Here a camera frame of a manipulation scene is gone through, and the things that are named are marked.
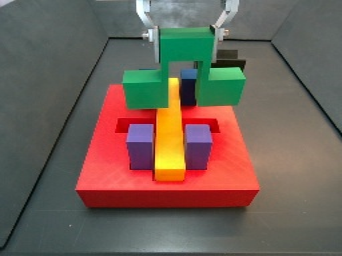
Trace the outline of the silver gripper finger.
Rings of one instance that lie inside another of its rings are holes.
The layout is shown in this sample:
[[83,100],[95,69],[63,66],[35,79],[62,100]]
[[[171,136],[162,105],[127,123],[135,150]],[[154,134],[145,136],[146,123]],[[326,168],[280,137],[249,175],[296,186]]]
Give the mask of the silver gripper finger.
[[224,27],[224,24],[230,23],[234,19],[240,9],[240,0],[221,0],[221,6],[222,13],[216,23],[210,25],[210,29],[214,34],[213,63],[217,62],[218,44],[229,35],[229,30]]
[[142,33],[142,37],[154,45],[155,62],[161,62],[159,48],[159,27],[155,25],[150,16],[151,0],[135,0],[137,14],[146,26],[147,31]]

